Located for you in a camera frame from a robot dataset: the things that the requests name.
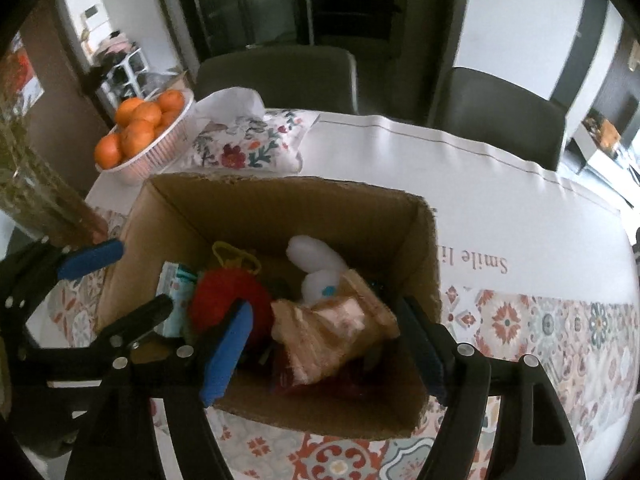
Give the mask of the red green fuzzy plush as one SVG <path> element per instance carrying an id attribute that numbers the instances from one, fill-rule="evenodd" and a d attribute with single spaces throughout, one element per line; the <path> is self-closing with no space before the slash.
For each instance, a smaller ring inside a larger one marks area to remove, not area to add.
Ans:
<path id="1" fill-rule="evenodd" d="M 194 333 L 204 334 L 219 325 L 238 301 L 253 309 L 250 338 L 269 335 L 274 322 L 271 294 L 255 275 L 239 268 L 209 270 L 198 282 L 188 307 Z"/>

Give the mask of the blue cartoon tissue pack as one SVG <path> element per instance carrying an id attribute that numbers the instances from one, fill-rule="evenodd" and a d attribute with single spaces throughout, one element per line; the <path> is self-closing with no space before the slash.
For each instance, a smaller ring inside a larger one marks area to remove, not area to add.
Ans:
<path id="1" fill-rule="evenodd" d="M 181 263 L 165 262 L 158 278 L 156 293 L 171 299 L 172 308 L 166 320 L 154 330 L 167 338 L 183 337 L 188 324 L 188 305 L 198 284 L 198 274 Z"/>

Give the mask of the yellow elastic band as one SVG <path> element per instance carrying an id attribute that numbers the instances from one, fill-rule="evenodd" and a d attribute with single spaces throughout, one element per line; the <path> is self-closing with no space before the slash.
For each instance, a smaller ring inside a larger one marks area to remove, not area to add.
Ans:
<path id="1" fill-rule="evenodd" d="M 237 248 L 222 240 L 216 240 L 212 245 L 212 252 L 222 268 L 242 269 L 253 275 L 262 273 L 262 264 L 251 252 Z"/>

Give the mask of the pink beige patterned cloth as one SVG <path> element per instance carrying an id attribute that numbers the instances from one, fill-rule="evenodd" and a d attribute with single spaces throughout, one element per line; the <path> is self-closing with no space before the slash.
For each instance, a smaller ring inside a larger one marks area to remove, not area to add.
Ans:
<path id="1" fill-rule="evenodd" d="M 349 361 L 399 336 L 396 315 L 354 269 L 336 294 L 310 307 L 278 299 L 271 309 L 272 338 L 283 347 L 283 389 L 307 387 L 334 376 Z"/>

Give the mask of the white bunny plush toy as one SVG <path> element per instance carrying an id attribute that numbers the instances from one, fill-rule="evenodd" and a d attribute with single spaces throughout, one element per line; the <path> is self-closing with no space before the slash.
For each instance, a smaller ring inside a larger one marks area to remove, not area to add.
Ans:
<path id="1" fill-rule="evenodd" d="M 348 270 L 344 259 L 328 244 L 307 235 L 293 236 L 288 241 L 286 255 L 305 273 L 300 289 L 306 307 L 333 297 L 342 275 Z"/>

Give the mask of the white fruit basket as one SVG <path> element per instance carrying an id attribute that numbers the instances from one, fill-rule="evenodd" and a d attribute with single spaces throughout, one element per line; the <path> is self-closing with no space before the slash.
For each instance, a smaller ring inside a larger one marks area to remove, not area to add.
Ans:
<path id="1" fill-rule="evenodd" d="M 184 155 L 198 135 L 194 117 L 194 92 L 180 89 L 184 107 L 177 118 L 147 148 L 111 169 L 96 165 L 100 174 L 112 174 L 126 185 L 138 185 L 154 174 L 161 174 Z"/>

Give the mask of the glass vase with dried flowers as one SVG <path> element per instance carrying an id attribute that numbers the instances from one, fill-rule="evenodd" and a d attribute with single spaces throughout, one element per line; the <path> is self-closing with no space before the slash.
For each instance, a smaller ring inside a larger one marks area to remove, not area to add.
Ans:
<path id="1" fill-rule="evenodd" d="M 108 226 L 28 143 L 22 98 L 1 97 L 1 210 L 32 237 L 88 247 L 108 239 Z"/>

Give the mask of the orange fruit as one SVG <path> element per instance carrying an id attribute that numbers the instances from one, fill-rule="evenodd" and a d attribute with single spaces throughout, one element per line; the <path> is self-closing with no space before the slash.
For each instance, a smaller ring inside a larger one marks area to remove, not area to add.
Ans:
<path id="1" fill-rule="evenodd" d="M 126 158 L 133 158 L 144 151 L 155 140 L 152 122 L 135 119 L 120 133 L 122 154 Z"/>
<path id="2" fill-rule="evenodd" d="M 117 167 L 124 159 L 119 133 L 112 132 L 101 138 L 94 148 L 93 157 L 102 170 Z"/>

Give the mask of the brown cardboard box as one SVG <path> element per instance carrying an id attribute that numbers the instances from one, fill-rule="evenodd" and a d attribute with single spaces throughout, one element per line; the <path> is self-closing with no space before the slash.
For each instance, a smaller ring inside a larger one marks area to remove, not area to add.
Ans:
<path id="1" fill-rule="evenodd" d="M 342 438 L 407 437 L 427 392 L 395 304 L 439 300 L 435 217 L 406 192 L 311 177 L 161 174 L 142 185 L 106 274 L 99 330 L 156 294 L 165 263 L 201 274 L 193 335 L 248 301 L 254 330 L 218 408 Z"/>

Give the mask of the patterned table runner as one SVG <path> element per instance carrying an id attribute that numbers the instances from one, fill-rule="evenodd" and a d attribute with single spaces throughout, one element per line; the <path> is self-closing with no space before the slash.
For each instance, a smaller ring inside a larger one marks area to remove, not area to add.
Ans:
<path id="1" fill-rule="evenodd" d="M 498 359 L 536 356 L 559 393 L 588 477 L 614 460 L 639 369 L 638 278 L 624 217 L 574 198 L 437 211 L 442 322 Z M 239 479 L 412 479 L 444 412 L 405 439 L 325 437 L 223 411 L 209 420 Z"/>

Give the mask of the white shoe rack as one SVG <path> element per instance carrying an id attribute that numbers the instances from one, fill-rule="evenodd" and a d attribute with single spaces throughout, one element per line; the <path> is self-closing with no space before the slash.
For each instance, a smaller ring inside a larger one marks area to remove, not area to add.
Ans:
<path id="1" fill-rule="evenodd" d="M 90 56 L 84 89 L 87 93 L 102 90 L 115 100 L 116 106 L 126 99 L 144 99 L 143 76 L 148 71 L 141 48 L 124 32 L 114 30 L 99 42 Z"/>

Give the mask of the floral tissue box cover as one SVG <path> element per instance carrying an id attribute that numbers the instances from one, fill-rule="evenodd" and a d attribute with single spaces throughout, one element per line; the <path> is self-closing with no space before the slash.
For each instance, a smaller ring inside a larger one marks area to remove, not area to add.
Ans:
<path id="1" fill-rule="evenodd" d="M 196 102 L 193 116 L 196 136 L 177 169 L 298 174 L 300 146 L 320 114 L 267 108 L 257 91 L 232 87 Z"/>

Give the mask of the dark chair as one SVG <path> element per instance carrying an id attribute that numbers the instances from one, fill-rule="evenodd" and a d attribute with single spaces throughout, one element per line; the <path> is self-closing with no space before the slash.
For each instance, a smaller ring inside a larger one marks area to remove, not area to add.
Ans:
<path id="1" fill-rule="evenodd" d="M 357 63 L 341 48 L 261 47 L 201 63 L 194 84 L 199 100 L 232 87 L 257 91 L 266 107 L 359 113 Z"/>
<path id="2" fill-rule="evenodd" d="M 565 113 L 558 104 L 509 81 L 455 67 L 442 83 L 431 127 L 554 171 L 563 147 Z"/>

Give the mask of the dark chair left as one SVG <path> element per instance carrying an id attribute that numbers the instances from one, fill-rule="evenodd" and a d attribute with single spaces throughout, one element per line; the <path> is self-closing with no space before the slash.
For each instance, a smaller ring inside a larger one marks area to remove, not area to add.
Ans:
<path id="1" fill-rule="evenodd" d="M 341 48 L 261 47 L 201 63 L 194 84 L 199 100 L 232 87 L 257 91 L 266 107 L 359 113 L 357 63 Z"/>

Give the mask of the dark glass cabinet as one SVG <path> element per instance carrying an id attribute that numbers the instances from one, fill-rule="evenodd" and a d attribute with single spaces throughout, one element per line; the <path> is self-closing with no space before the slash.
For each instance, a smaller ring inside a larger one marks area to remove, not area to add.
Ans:
<path id="1" fill-rule="evenodd" d="M 191 75 L 215 56 L 262 47 L 336 47 L 358 68 L 366 113 L 416 120 L 431 105 L 454 0 L 160 0 Z"/>

